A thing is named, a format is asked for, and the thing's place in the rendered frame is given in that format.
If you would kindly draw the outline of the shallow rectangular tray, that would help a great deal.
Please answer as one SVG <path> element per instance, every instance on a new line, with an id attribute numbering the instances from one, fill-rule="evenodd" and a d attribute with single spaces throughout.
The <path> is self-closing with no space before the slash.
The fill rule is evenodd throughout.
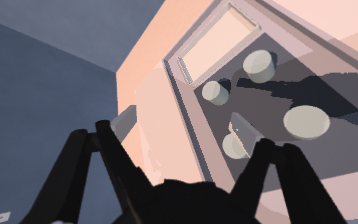
<path id="1" fill-rule="evenodd" d="M 260 32 L 257 23 L 228 1 L 177 56 L 189 85 L 194 88 Z"/>

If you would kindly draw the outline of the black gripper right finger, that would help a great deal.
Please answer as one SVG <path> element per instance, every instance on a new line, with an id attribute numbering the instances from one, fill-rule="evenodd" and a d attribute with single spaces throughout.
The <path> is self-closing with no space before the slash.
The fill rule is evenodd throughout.
<path id="1" fill-rule="evenodd" d="M 291 224 L 348 224 L 299 147 L 275 145 L 236 112 L 228 129 L 251 158 L 214 224 L 254 224 L 270 163 L 276 166 Z"/>

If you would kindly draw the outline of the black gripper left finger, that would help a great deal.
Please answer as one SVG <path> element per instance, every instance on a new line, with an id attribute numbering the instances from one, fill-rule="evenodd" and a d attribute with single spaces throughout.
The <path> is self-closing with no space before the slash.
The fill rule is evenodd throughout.
<path id="1" fill-rule="evenodd" d="M 136 123 L 136 105 L 130 105 L 111 122 L 97 121 L 94 133 L 86 129 L 71 132 L 29 213 L 19 224 L 78 224 L 93 152 L 101 154 L 122 213 L 130 207 L 137 224 L 179 224 L 166 199 L 121 144 Z"/>

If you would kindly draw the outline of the translucent grey cylinder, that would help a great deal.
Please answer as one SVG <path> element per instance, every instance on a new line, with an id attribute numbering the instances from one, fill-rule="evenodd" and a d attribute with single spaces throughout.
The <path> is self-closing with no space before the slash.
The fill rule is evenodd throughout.
<path id="1" fill-rule="evenodd" d="M 328 115 L 314 106 L 297 106 L 284 116 L 287 131 L 295 138 L 313 140 L 324 134 L 330 125 Z"/>
<path id="2" fill-rule="evenodd" d="M 223 105 L 227 102 L 229 93 L 218 82 L 210 81 L 203 87 L 202 96 L 215 105 Z"/>
<path id="3" fill-rule="evenodd" d="M 223 140 L 223 150 L 231 158 L 248 158 L 248 155 L 240 146 L 232 133 L 228 134 Z"/>
<path id="4" fill-rule="evenodd" d="M 255 83 L 267 82 L 275 73 L 271 55 L 265 50 L 258 50 L 248 55 L 244 60 L 243 68 Z"/>

